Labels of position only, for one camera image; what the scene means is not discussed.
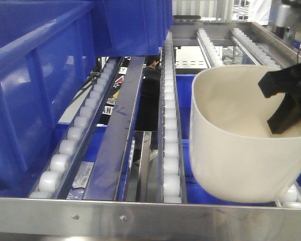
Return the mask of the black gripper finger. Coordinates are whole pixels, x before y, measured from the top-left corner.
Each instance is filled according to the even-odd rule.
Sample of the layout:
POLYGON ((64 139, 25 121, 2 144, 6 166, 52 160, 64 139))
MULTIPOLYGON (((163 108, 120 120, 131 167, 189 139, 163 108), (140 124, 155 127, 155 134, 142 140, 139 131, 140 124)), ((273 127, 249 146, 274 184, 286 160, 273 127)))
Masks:
POLYGON ((286 93, 274 114, 267 120, 272 134, 282 134, 301 120, 301 97, 286 93))
POLYGON ((301 63, 267 72, 258 82, 258 86, 266 98, 278 93, 289 93, 301 105, 301 63))

